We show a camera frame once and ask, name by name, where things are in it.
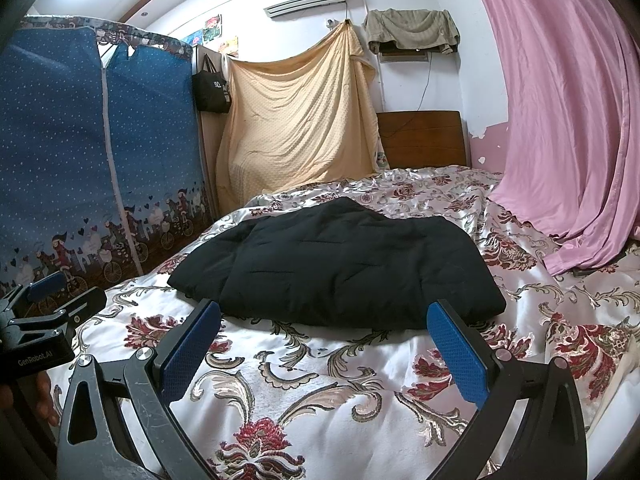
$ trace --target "pink curtain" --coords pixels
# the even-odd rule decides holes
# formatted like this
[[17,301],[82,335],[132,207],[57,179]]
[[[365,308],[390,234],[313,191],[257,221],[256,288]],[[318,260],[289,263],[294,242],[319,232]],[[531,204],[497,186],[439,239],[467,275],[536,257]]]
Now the pink curtain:
[[483,0],[509,97],[491,198],[562,238],[552,274],[597,267],[639,234],[640,66],[608,0]]

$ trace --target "beige blanket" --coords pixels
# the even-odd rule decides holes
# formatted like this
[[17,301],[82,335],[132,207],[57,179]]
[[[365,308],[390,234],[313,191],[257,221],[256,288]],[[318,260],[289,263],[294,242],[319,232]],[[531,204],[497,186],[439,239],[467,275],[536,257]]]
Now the beige blanket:
[[398,48],[426,48],[451,54],[458,50],[460,34],[448,10],[372,10],[364,21],[369,49],[377,54],[380,43],[393,41]]
[[347,20],[298,56],[230,63],[232,108],[216,165],[223,214],[258,194],[376,172],[367,88],[375,70],[363,54]]

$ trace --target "blue gripper pad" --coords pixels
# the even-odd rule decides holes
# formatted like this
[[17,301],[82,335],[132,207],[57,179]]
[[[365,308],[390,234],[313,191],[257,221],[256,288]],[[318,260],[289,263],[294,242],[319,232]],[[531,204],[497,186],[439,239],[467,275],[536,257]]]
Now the blue gripper pad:
[[427,310],[427,329],[462,397],[467,402],[474,402],[478,410],[482,408],[489,396],[486,368],[437,301]]
[[66,286],[66,278],[62,272],[54,272],[46,278],[31,283],[27,292],[27,300],[38,303],[44,300],[49,294],[54,294]]
[[220,330],[220,307],[211,301],[184,335],[161,373],[160,397],[167,406],[180,400]]

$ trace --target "bed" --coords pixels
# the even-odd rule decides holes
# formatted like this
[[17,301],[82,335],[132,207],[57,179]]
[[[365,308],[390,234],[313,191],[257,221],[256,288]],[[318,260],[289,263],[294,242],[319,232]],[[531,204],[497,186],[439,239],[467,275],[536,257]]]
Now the bed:
[[[507,309],[477,328],[519,358],[572,364],[588,428],[590,478],[640,412],[640,249],[585,278],[553,279],[541,259],[558,246],[487,199],[500,175],[463,166],[387,170],[357,182],[261,195],[220,219],[153,272],[108,291],[78,332],[77,354],[120,360],[156,345],[193,303],[166,282],[199,244],[242,220],[347,196],[392,218],[442,215],[476,242]],[[50,370],[62,410],[74,364]],[[331,330],[266,319],[223,320],[173,412],[220,478],[424,480],[465,429],[465,402],[425,331]],[[122,409],[145,465],[160,470],[128,400]],[[485,472],[499,467],[524,406]]]

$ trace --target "poster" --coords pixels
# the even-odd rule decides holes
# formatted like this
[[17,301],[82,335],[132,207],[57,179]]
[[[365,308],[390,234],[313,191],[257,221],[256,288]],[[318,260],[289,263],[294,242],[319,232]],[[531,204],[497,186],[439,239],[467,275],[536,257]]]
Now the poster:
[[188,35],[186,38],[182,38],[182,41],[190,44],[191,46],[201,45],[203,43],[203,35],[204,32],[202,29],[196,30],[193,34]]
[[202,29],[203,42],[213,41],[222,36],[222,14],[212,16],[204,23]]
[[238,37],[234,36],[228,40],[212,41],[206,45],[207,48],[215,50],[220,54],[227,54],[228,56],[238,57]]

